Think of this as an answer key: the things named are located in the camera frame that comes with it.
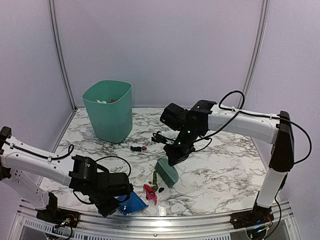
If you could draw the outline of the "teal hand brush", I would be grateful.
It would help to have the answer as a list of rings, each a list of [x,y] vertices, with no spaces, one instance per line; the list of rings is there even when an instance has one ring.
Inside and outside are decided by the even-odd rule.
[[[174,166],[168,164],[168,160],[164,157],[159,158],[155,165],[156,173],[161,177],[168,188],[172,188],[179,180],[178,171]]]

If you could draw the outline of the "blue plastic dustpan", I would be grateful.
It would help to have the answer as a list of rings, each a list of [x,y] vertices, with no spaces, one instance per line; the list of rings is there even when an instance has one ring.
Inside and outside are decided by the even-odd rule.
[[[134,191],[130,194],[130,198],[128,200],[125,201],[125,198],[125,195],[117,198],[117,200],[120,201],[118,211],[124,216],[142,211],[148,207],[148,205]]]

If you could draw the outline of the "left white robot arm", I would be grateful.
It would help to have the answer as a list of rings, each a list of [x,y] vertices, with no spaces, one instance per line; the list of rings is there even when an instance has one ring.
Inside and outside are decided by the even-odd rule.
[[[88,156],[72,155],[70,145],[64,155],[39,149],[23,143],[12,135],[8,126],[0,130],[0,180],[28,200],[39,215],[53,223],[63,219],[58,199],[38,187],[25,173],[32,173],[67,186],[74,192],[88,196],[88,204],[107,217],[119,207],[117,197],[128,200],[133,191],[128,174],[111,173]]]

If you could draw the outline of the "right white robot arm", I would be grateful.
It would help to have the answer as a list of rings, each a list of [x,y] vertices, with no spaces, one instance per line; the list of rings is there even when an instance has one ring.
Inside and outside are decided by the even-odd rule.
[[[170,166],[187,159],[195,149],[196,140],[205,137],[208,131],[239,134],[271,144],[268,170],[247,219],[258,224],[267,216],[267,209],[294,166],[294,138],[287,112],[276,115],[241,111],[218,105],[215,101],[199,100],[191,109],[170,103],[162,112],[160,121],[178,132],[175,141],[164,147]]]

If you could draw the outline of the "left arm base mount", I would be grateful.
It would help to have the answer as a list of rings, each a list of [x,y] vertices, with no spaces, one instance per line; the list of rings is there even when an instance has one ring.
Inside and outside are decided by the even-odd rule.
[[[36,209],[36,218],[55,224],[57,227],[76,228],[80,213],[58,207],[58,198],[52,193],[48,193],[48,201],[44,209]]]

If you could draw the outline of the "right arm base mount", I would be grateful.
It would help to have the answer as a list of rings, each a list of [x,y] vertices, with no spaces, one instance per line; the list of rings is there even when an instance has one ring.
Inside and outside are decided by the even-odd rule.
[[[271,207],[265,208],[255,203],[251,210],[232,213],[229,222],[234,229],[241,229],[271,223],[274,219]]]

